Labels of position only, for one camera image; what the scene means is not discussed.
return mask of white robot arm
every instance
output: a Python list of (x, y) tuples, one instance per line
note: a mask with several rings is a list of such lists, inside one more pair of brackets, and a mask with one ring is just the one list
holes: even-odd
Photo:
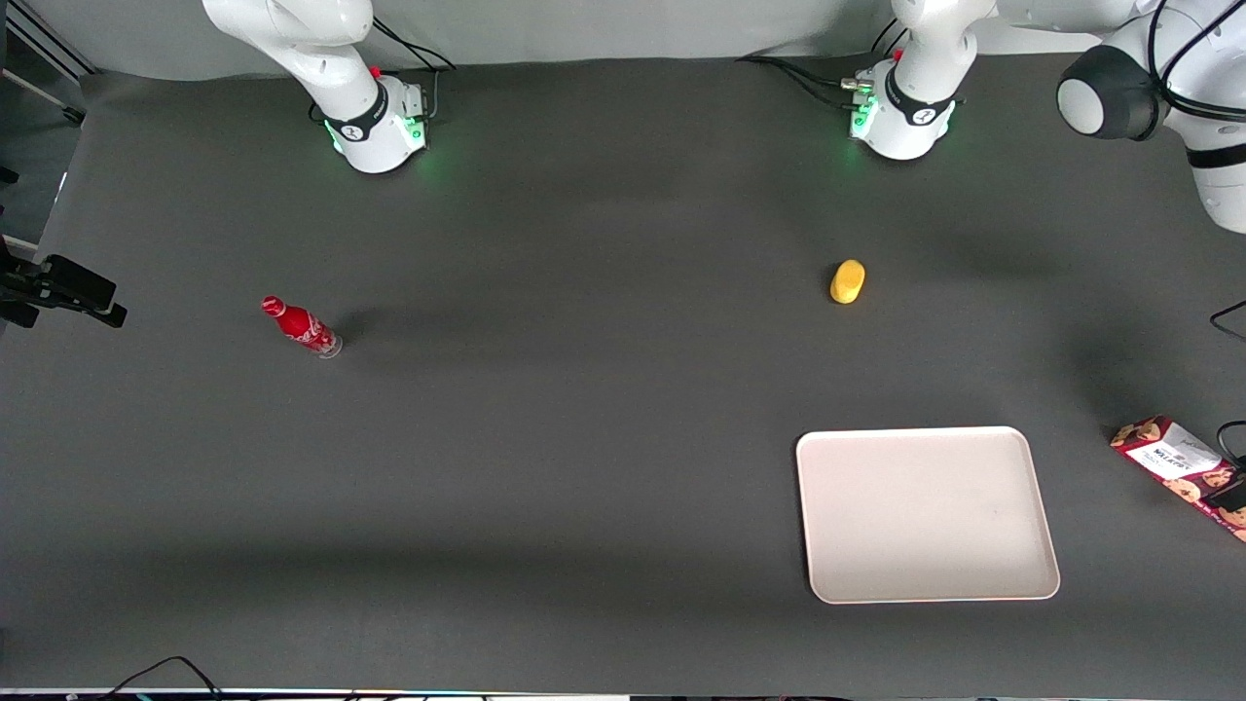
[[(977, 54), (971, 25), (979, 19), (1001, 15), (1027, 29), (1101, 34), (1104, 42), (1062, 76), (1058, 103), (1065, 121), (1098, 138), (1143, 141), (1159, 126), (1172, 128), (1185, 141), (1207, 213), (1217, 224), (1246, 233), (1242, 5), (1246, 1), (892, 0), (912, 40), (898, 62), (883, 60), (845, 81), (850, 88), (865, 86), (850, 134), (888, 158), (930, 151), (947, 131), (952, 95)], [(883, 90), (873, 91), (873, 85)]]
[(425, 147), (424, 93), (375, 76), (353, 44), (373, 27), (371, 0), (203, 0), (217, 27), (298, 78), (356, 169), (391, 171)]

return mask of green led light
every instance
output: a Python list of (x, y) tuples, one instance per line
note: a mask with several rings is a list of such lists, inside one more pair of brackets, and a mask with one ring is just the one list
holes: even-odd
[(857, 107), (857, 116), (852, 117), (852, 126), (849, 129), (849, 136), (852, 138), (865, 138), (865, 134), (870, 132), (870, 126), (873, 125), (873, 116), (878, 108), (878, 98), (870, 96), (865, 105)]
[(329, 138), (333, 139), (333, 149), (341, 153), (341, 143), (338, 142), (338, 134), (333, 131), (333, 127), (329, 126), (329, 120), (324, 121), (324, 129), (329, 132)]

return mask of black cable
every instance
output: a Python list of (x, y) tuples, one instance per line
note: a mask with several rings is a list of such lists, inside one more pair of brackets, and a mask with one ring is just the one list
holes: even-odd
[(425, 66), (429, 66), (429, 70), (430, 70), (430, 71), (432, 71), (432, 72), (437, 72), (437, 67), (436, 67), (436, 66), (434, 66), (434, 65), (432, 65), (431, 62), (429, 62), (429, 60), (424, 57), (424, 54), (420, 54), (420, 52), (419, 52), (417, 50), (415, 50), (415, 47), (414, 47), (414, 46), (409, 45), (409, 44), (407, 44), (406, 41), (401, 40), (401, 39), (399, 39), (399, 36), (397, 36), (396, 34), (394, 34), (394, 32), (392, 32), (392, 31), (391, 31), (391, 30), (390, 30), (389, 27), (386, 27), (385, 25), (383, 25), (383, 24), (380, 24), (380, 22), (375, 22), (375, 25), (376, 25), (376, 30), (378, 30), (378, 31), (380, 31), (380, 32), (381, 32), (381, 34), (384, 34), (385, 36), (388, 36), (388, 37), (392, 39), (394, 41), (397, 41), (399, 44), (401, 44), (401, 45), (402, 45), (402, 47), (404, 47), (404, 49), (406, 49), (407, 51), (410, 51), (410, 52), (411, 52), (411, 54), (412, 54), (412, 55), (414, 55), (414, 56), (415, 56), (416, 59), (419, 59), (419, 60), (420, 60), (420, 62), (422, 62), (422, 64), (424, 64)]
[(1246, 471), (1246, 464), (1242, 463), (1242, 458), (1236, 456), (1232, 451), (1229, 449), (1227, 446), (1225, 446), (1225, 431), (1241, 426), (1246, 426), (1246, 422), (1229, 422), (1227, 425), (1217, 428), (1216, 445), (1220, 446), (1220, 454), (1224, 456), (1230, 464), (1232, 464), (1239, 471)]
[(1191, 116), (1204, 117), (1209, 120), (1231, 121), (1246, 123), (1246, 108), (1231, 107), (1226, 105), (1212, 105), (1209, 102), (1201, 102), (1191, 97), (1185, 97), (1184, 95), (1177, 95), (1169, 88), (1169, 77), (1172, 75), (1172, 70), (1176, 68), (1177, 62), (1185, 57), (1195, 46), (1199, 45), (1204, 39), (1211, 35), (1217, 27), (1220, 27), (1225, 21), (1234, 16), (1239, 10), (1246, 6), (1246, 0), (1236, 0), (1229, 6), (1224, 12), (1216, 16), (1207, 26), (1202, 29), (1199, 34), (1194, 36), (1190, 41), (1186, 41), (1172, 57), (1169, 60), (1168, 67), (1164, 68), (1161, 73), (1156, 65), (1155, 57), (1155, 35), (1159, 30), (1160, 14), (1168, 5), (1168, 0), (1160, 0), (1159, 5), (1155, 6), (1155, 12), (1151, 15), (1150, 30), (1146, 36), (1146, 57), (1150, 62), (1150, 75), (1151, 81), (1155, 83), (1164, 97), (1164, 101), (1172, 106), (1174, 110), (1185, 112)]
[(891, 27), (896, 26), (896, 22), (898, 22), (898, 21), (900, 21), (900, 17), (896, 17), (896, 19), (891, 20), (890, 22), (887, 22), (887, 26), (882, 27), (882, 31), (878, 32), (878, 36), (876, 36), (873, 39), (873, 44), (870, 45), (870, 52), (871, 54), (873, 54), (875, 51), (878, 50), (878, 42), (882, 41), (883, 36), (887, 36), (887, 32), (891, 31)]
[(756, 55), (756, 54), (749, 54), (748, 56), (740, 56), (739, 59), (736, 59), (736, 61), (744, 61), (746, 64), (766, 64), (768, 66), (779, 66), (780, 68), (784, 68), (784, 70), (790, 71), (790, 72), (795, 72), (795, 73), (805, 77), (806, 80), (810, 80), (810, 81), (816, 82), (819, 85), (825, 85), (825, 86), (829, 86), (829, 87), (839, 87), (840, 86), (840, 81), (837, 81), (837, 80), (832, 80), (832, 78), (829, 78), (829, 77), (822, 77), (822, 76), (820, 76), (820, 75), (810, 71), (809, 68), (802, 68), (802, 67), (797, 66), (796, 64), (792, 64), (791, 61), (786, 61), (784, 59), (776, 59), (774, 56), (760, 56), (760, 55)]
[(891, 41), (891, 46), (887, 46), (887, 51), (883, 56), (891, 56), (891, 52), (896, 50), (896, 45), (900, 44), (900, 40), (903, 39), (906, 34), (908, 34), (908, 27), (905, 27), (903, 31), (896, 35), (896, 39)]
[(163, 665), (167, 665), (168, 662), (174, 662), (174, 661), (176, 662), (182, 662), (187, 667), (191, 667), (191, 671), (194, 672), (194, 676), (199, 677), (199, 680), (203, 681), (203, 685), (208, 687), (208, 692), (212, 694), (212, 699), (214, 701), (221, 701), (221, 687), (217, 686), (216, 682), (213, 682), (211, 679), (208, 679), (208, 675), (203, 674), (203, 670), (201, 670), (199, 667), (196, 667), (194, 662), (187, 660), (186, 657), (183, 657), (181, 655), (173, 655), (171, 657), (164, 657), (163, 660), (161, 660), (159, 662), (156, 662), (155, 665), (147, 667), (146, 670), (143, 670), (141, 672), (135, 672), (135, 674), (127, 676), (125, 680), (121, 681), (121, 684), (118, 684), (117, 686), (113, 686), (111, 691), (108, 691), (103, 696), (100, 696), (100, 699), (112, 699), (113, 696), (117, 695), (118, 691), (121, 691), (122, 689), (130, 686), (130, 682), (135, 681), (136, 679), (143, 676), (147, 672), (151, 672), (151, 671), (153, 671), (153, 670), (156, 670), (156, 669), (158, 669), (158, 667), (161, 667)]
[[(439, 60), (441, 60), (441, 62), (442, 62), (442, 64), (445, 64), (445, 65), (446, 65), (446, 67), (449, 67), (450, 70), (452, 70), (452, 71), (455, 71), (455, 70), (459, 70), (459, 66), (454, 65), (454, 64), (452, 64), (452, 62), (450, 61), (450, 59), (446, 59), (445, 56), (442, 56), (441, 54), (439, 54), (439, 52), (434, 51), (432, 49), (429, 49), (427, 46), (420, 46), (419, 44), (412, 44), (412, 42), (410, 42), (410, 41), (405, 40), (405, 39), (402, 39), (401, 36), (399, 36), (399, 35), (397, 35), (397, 32), (396, 32), (396, 31), (391, 30), (391, 29), (390, 29), (390, 27), (389, 27), (389, 26), (388, 26), (388, 25), (386, 25), (385, 22), (383, 22), (381, 20), (379, 20), (379, 19), (373, 19), (373, 25), (374, 25), (374, 26), (375, 26), (376, 29), (379, 29), (379, 30), (381, 31), (381, 34), (384, 34), (385, 36), (388, 36), (388, 37), (392, 39), (394, 41), (397, 41), (397, 42), (399, 42), (399, 44), (401, 44), (402, 46), (406, 46), (407, 51), (411, 51), (411, 52), (412, 52), (412, 54), (415, 54), (416, 56), (420, 56), (420, 55), (417, 54), (417, 51), (424, 51), (425, 54), (432, 54), (432, 55), (434, 55), (434, 56), (436, 56), (436, 57), (437, 57)], [(421, 61), (424, 61), (424, 62), (425, 62), (425, 65), (427, 65), (427, 66), (429, 66), (429, 70), (437, 70), (437, 68), (434, 68), (434, 67), (432, 67), (432, 65), (431, 65), (431, 64), (429, 64), (429, 61), (427, 61), (426, 59), (424, 59), (424, 56), (420, 56), (420, 60), (421, 60)]]
[[(796, 66), (795, 64), (791, 64), (789, 61), (782, 61), (780, 59), (771, 59), (770, 56), (740, 56), (739, 59), (736, 59), (736, 61), (741, 61), (741, 62), (746, 62), (746, 64), (761, 64), (761, 65), (768, 65), (768, 66), (775, 66), (779, 70), (781, 70), (784, 72), (784, 75), (786, 75), (787, 77), (790, 77), (791, 80), (794, 80), (796, 82), (796, 85), (799, 85), (800, 88), (804, 90), (805, 92), (807, 92), (814, 100), (817, 100), (819, 102), (821, 102), (824, 105), (830, 105), (832, 107), (844, 107), (845, 106), (845, 103), (836, 102), (835, 100), (831, 100), (830, 97), (827, 97), (827, 96), (817, 92), (816, 90), (814, 90), (812, 85), (810, 85), (810, 83), (805, 82), (804, 80), (801, 80), (802, 75), (810, 75), (810, 76), (812, 76), (812, 73), (810, 73), (809, 71), (801, 68), (800, 66)], [(814, 76), (814, 78), (820, 80), (820, 81), (826, 81), (827, 80), (827, 78), (820, 78), (817, 76)], [(821, 82), (820, 85), (830, 85), (830, 81)]]

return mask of white tray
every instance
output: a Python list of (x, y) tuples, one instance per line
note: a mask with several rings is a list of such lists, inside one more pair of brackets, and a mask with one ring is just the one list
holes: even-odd
[(1060, 586), (1015, 430), (810, 433), (796, 469), (809, 584), (827, 604), (1047, 599)]

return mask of dark gray mat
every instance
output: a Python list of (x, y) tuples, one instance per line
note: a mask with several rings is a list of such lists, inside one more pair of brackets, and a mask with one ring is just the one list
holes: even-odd
[[(1246, 545), (1103, 432), (1246, 416), (1205, 320), (1246, 240), (1172, 134), (1059, 122), (1069, 60), (981, 60), (916, 164), (759, 66), (473, 67), (381, 177), (293, 82), (88, 82), (45, 245), (131, 316), (0, 340), (4, 685), (183, 654), (232, 687), (1240, 699)], [(810, 594), (797, 437), (996, 423), (1033, 447), (1053, 600)], [(861, 498), (921, 529), (891, 479)]]

